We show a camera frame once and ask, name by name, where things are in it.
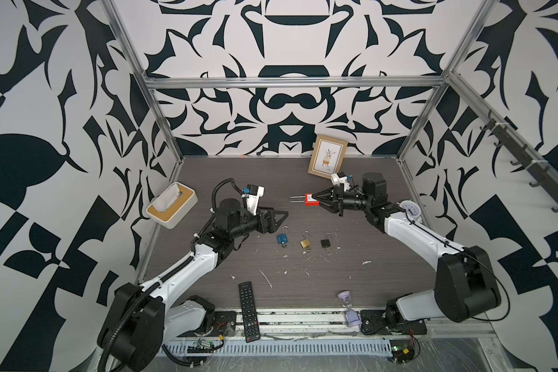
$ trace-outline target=blue padlock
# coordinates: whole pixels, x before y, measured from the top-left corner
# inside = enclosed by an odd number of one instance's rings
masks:
[[[289,230],[289,227],[287,226],[283,226],[283,228],[281,229],[281,232],[283,234],[279,234],[277,235],[277,243],[281,244],[281,246],[283,248],[287,247],[287,235],[285,234],[285,232],[283,231],[283,229],[286,228],[287,232],[291,234],[291,231]]]

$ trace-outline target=tissue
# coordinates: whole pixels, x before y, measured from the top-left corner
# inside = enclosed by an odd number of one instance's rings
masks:
[[[180,195],[182,195],[182,193],[179,191],[178,187],[169,188],[155,199],[153,206],[157,211],[165,212],[176,200],[178,200]]]

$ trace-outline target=gold padlock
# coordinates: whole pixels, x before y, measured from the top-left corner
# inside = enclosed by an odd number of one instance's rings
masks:
[[[310,252],[310,246],[312,245],[312,243],[310,242],[310,239],[306,238],[306,234],[308,234],[309,237],[312,237],[312,234],[310,234],[307,231],[304,231],[302,233],[302,236],[304,237],[304,240],[302,240],[300,242],[300,244],[302,245],[302,248],[306,249],[306,252]]]

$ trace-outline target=white scrap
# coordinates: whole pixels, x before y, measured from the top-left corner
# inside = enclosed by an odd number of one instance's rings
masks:
[[[262,274],[263,277],[265,277],[265,279],[267,279],[267,283],[269,283],[269,286],[271,286],[271,289],[273,289],[273,285],[271,284],[271,282],[269,281],[269,279],[267,278],[267,276],[265,275],[265,273],[262,272],[262,270],[258,270],[258,271]]]

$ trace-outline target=padlock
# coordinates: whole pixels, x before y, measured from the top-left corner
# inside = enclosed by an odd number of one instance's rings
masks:
[[[289,227],[283,226],[283,228],[281,229],[282,234],[277,235],[277,243],[281,244],[283,248],[287,247],[287,235],[283,231],[284,228],[286,228],[287,232],[291,234]]]
[[[323,239],[320,241],[320,245],[322,245],[322,247],[324,248],[325,252],[327,252],[328,255],[331,254],[331,250],[328,249],[328,247],[331,246],[331,241],[328,240],[328,235],[330,235],[331,233],[326,233],[324,234],[324,237],[326,237],[326,239]]]
[[[310,252],[310,246],[312,245],[312,243],[310,242],[310,239],[307,239],[307,238],[306,238],[306,234],[308,234],[309,237],[312,237],[312,234],[310,234],[310,233],[307,232],[307,231],[304,231],[304,232],[302,233],[302,236],[304,237],[304,240],[302,240],[302,241],[300,242],[300,244],[302,245],[302,248],[305,248],[305,249],[306,249],[306,252]]]

